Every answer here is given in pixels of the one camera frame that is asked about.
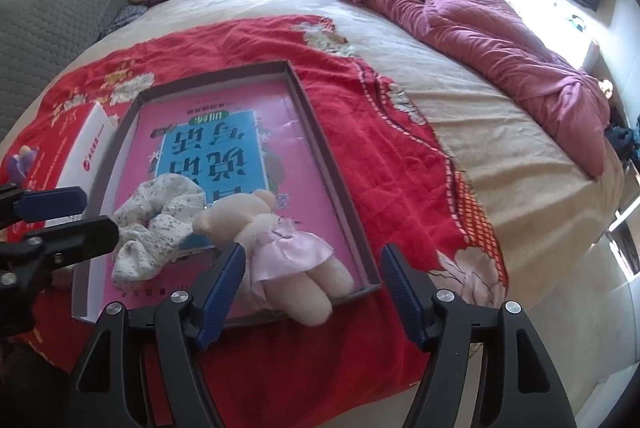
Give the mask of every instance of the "green label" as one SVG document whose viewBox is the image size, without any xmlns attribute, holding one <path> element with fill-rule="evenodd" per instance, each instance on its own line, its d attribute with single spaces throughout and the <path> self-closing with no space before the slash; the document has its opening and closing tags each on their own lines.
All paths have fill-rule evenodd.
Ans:
<svg viewBox="0 0 640 428">
<path fill-rule="evenodd" d="M 209 123 L 210 121 L 216 121 L 217 119 L 225 119 L 229 115 L 229 111 L 216 111 L 209 114 L 201 114 L 195 116 L 189 120 L 190 125 L 200 125 L 201 123 Z"/>
</svg>

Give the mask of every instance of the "floor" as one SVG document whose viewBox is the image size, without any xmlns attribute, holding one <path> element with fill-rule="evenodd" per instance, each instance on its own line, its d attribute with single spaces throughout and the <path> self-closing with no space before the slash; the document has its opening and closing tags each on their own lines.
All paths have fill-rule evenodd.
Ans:
<svg viewBox="0 0 640 428">
<path fill-rule="evenodd" d="M 556 365 L 574 413 L 599 381 L 637 359 L 631 293 L 605 238 L 591 247 L 571 276 L 535 306 L 529 317 Z M 469 361 L 456 428 L 470 424 L 480 363 L 480 354 Z M 414 395 L 415 389 L 408 390 L 361 406 L 320 428 L 399 428 Z"/>
</svg>

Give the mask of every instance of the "beige bed sheet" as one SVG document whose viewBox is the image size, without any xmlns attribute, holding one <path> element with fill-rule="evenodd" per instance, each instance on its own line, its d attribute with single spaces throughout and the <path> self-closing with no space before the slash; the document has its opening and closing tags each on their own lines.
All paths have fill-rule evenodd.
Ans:
<svg viewBox="0 0 640 428">
<path fill-rule="evenodd" d="M 173 0 L 107 36 L 65 71 L 154 37 L 235 18 L 313 14 L 334 20 L 359 55 L 405 87 L 466 171 L 494 225 L 511 299 L 538 303 L 612 221 L 622 167 L 607 145 L 602 178 L 589 180 L 548 135 L 481 76 L 369 10 L 343 0 Z M 0 144 L 36 113 L 40 98 Z"/>
</svg>

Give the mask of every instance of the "pink comforter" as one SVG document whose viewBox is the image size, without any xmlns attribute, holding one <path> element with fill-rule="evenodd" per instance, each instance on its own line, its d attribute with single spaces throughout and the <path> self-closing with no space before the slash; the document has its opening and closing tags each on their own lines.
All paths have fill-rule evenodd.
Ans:
<svg viewBox="0 0 640 428">
<path fill-rule="evenodd" d="M 502 89 L 575 164 L 599 177 L 609 105 L 598 81 L 549 51 L 504 0 L 363 2 Z"/>
</svg>

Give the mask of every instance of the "blue gripper pad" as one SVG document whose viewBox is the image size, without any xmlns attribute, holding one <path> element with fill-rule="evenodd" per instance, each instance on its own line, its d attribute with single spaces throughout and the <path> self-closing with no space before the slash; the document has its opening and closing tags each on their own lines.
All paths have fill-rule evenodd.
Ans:
<svg viewBox="0 0 640 428">
<path fill-rule="evenodd" d="M 382 249 L 380 269 L 382 280 L 385 281 L 400 316 L 404 333 L 411 342 L 422 347 L 428 340 L 425 311 L 409 280 L 408 274 L 413 269 L 399 250 L 391 245 Z"/>
<path fill-rule="evenodd" d="M 26 192 L 14 204 L 14 213 L 26 223 L 79 215 L 86 208 L 86 193 L 79 186 Z"/>
<path fill-rule="evenodd" d="M 236 297 L 242 277 L 244 277 L 245 255 L 242 246 L 237 247 L 227 256 L 222 255 L 216 262 L 222 269 L 211 291 L 202 306 L 202 323 L 196 334 L 196 345 L 200 350 L 207 350 L 209 344 L 220 338 L 225 326 L 226 315 Z"/>
</svg>

